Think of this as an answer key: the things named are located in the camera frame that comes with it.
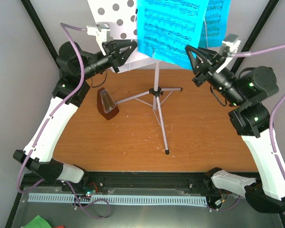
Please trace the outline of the blue sheet music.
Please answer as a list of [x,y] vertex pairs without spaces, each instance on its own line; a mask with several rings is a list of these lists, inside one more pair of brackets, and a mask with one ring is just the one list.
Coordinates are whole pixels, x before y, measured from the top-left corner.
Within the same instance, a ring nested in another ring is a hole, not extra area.
[[137,1],[138,51],[191,70],[185,47],[198,46],[207,6],[207,0]]
[[199,47],[220,47],[225,38],[231,0],[210,0],[201,30]]

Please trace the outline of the white tripod music stand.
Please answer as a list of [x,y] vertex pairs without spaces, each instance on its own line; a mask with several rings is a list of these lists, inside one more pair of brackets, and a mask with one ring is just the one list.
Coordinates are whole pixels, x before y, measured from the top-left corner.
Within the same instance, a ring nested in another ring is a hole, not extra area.
[[[110,38],[113,39],[129,39],[131,41],[137,40],[137,1],[135,0],[89,0],[89,8],[93,15],[96,25],[101,23],[107,23],[110,27]],[[152,110],[157,118],[157,121],[161,127],[163,141],[164,141],[164,151],[168,155],[170,153],[165,126],[162,116],[162,103],[164,101],[160,100],[160,96],[164,92],[181,91],[181,87],[175,88],[161,88],[159,87],[160,79],[160,61],[152,59],[145,54],[139,53],[137,50],[134,51],[126,63],[119,67],[119,72],[131,71],[143,66],[150,64],[155,64],[154,73],[154,86],[148,91],[125,98],[123,100],[116,101],[116,104],[137,100],[144,103],[140,97],[145,95],[153,96],[153,103],[145,103],[152,107]]]

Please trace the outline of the clear acrylic metronome cover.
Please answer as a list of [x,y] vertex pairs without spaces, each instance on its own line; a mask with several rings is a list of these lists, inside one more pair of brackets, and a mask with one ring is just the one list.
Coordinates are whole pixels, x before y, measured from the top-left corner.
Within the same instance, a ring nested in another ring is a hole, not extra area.
[[107,90],[100,93],[100,98],[103,106],[104,113],[107,114],[117,107],[115,101],[112,99]]

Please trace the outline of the brown wooden metronome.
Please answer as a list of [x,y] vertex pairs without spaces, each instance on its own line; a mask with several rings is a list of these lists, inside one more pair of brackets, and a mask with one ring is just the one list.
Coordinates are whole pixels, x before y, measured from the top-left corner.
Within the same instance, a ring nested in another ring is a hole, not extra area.
[[97,91],[96,105],[98,112],[108,121],[119,113],[116,102],[103,87]]

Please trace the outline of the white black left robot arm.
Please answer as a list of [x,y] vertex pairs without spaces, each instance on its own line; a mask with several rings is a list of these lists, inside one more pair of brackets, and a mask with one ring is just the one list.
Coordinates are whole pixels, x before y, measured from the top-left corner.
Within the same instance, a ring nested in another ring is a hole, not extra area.
[[16,150],[13,158],[48,182],[70,181],[78,191],[89,187],[85,170],[53,159],[55,146],[68,121],[82,104],[90,85],[86,82],[109,68],[119,72],[137,48],[130,39],[102,43],[103,51],[83,51],[77,43],[66,42],[58,51],[60,79],[42,123],[29,144]]

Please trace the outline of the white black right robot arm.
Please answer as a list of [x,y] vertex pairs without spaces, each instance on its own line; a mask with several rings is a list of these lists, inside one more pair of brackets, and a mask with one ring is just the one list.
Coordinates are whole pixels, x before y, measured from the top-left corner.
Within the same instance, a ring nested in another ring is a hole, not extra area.
[[213,168],[205,176],[209,191],[222,189],[235,193],[260,213],[285,212],[285,163],[275,139],[272,117],[263,100],[279,90],[272,68],[248,67],[234,76],[224,64],[228,47],[220,53],[204,48],[185,47],[194,73],[193,82],[205,82],[218,91],[233,110],[228,113],[237,134],[249,148],[259,179],[247,178]]

